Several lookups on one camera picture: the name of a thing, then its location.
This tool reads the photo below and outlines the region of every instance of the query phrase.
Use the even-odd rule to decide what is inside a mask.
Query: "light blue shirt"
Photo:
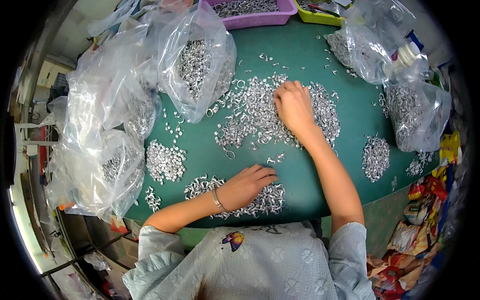
[[[367,230],[356,222],[333,234],[329,249],[302,223],[211,229],[184,255],[180,236],[146,226],[139,261],[123,276],[133,299],[375,300],[367,279]]]

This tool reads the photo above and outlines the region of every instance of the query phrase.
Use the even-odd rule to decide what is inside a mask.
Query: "woman's right hand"
[[[248,206],[264,187],[276,180],[278,177],[273,168],[253,165],[225,182],[217,189],[216,195],[226,210],[233,211]]]
[[[300,142],[305,133],[318,129],[313,120],[310,92],[300,81],[286,81],[277,88],[274,103],[279,117]]]

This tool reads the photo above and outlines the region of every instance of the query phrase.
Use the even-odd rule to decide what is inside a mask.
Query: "silver bracelet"
[[[228,211],[223,207],[223,205],[218,201],[218,198],[216,197],[216,188],[212,189],[212,195],[213,195],[213,201],[215,202],[215,205],[218,208],[221,208],[225,213],[228,213]]]

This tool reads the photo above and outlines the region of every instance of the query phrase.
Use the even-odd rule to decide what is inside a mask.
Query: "metal ring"
[[[229,152],[233,153],[233,157],[229,157],[229,156],[228,156],[228,153],[229,153]],[[225,155],[226,155],[228,158],[230,158],[230,159],[234,159],[234,158],[235,158],[235,152],[233,152],[232,150],[227,150],[227,151],[225,151]]]

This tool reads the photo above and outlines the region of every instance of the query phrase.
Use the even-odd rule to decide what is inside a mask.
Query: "green table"
[[[234,78],[247,80],[255,75],[259,78],[271,76],[274,71],[286,73],[291,80],[300,80],[309,84],[310,81],[321,83],[328,91],[335,90],[339,96],[336,102],[338,119],[341,124],[340,136],[335,139],[335,150],[338,157],[350,174],[355,187],[360,195],[362,204],[378,200],[408,186],[431,172],[436,163],[430,163],[421,176],[408,177],[405,169],[416,158],[416,153],[404,153],[398,150],[395,143],[394,132],[390,119],[382,114],[379,105],[373,106],[372,100],[378,102],[378,94],[382,91],[374,85],[368,84],[360,77],[352,78],[346,73],[346,69],[334,57],[324,49],[329,49],[323,39],[317,36],[333,33],[337,27],[303,23],[295,15],[284,26],[266,26],[246,28],[231,31],[237,44],[237,66]],[[266,62],[258,58],[264,52],[272,61]],[[165,123],[172,124],[174,129],[179,119],[174,117],[176,111],[170,99],[162,95],[163,106],[167,109],[167,117],[158,121],[154,131],[145,141],[147,148],[150,141],[158,139],[159,143],[171,147],[174,134],[165,131]],[[317,177],[315,165],[307,151],[285,145],[283,142],[262,144],[258,150],[249,150],[250,140],[247,136],[240,149],[232,149],[235,159],[228,159],[220,146],[214,141],[214,132],[218,130],[217,124],[225,123],[225,117],[231,114],[231,109],[221,108],[213,117],[204,117],[197,124],[187,122],[181,124],[183,135],[177,139],[177,146],[187,150],[184,162],[186,172],[180,182],[165,181],[164,185],[154,182],[146,171],[144,188],[138,199],[139,206],[133,205],[127,212],[127,218],[144,222],[151,214],[145,198],[145,189],[152,186],[157,196],[162,198],[161,207],[183,201],[185,185],[205,173],[209,178],[217,175],[218,178],[229,179],[245,167],[253,164],[265,164],[267,157],[286,152],[285,160],[276,163],[273,167],[283,183],[285,195],[285,207],[278,214],[259,214],[258,218],[243,215],[240,218],[229,217],[203,218],[190,224],[190,227],[210,228],[216,226],[244,226],[244,225],[267,225],[279,224],[303,220],[311,220],[330,214],[325,201],[322,187]],[[375,135],[385,138],[390,144],[390,167],[384,175],[375,183],[371,183],[361,169],[363,147],[367,139],[364,135]],[[392,181],[396,177],[396,187],[392,187]]]

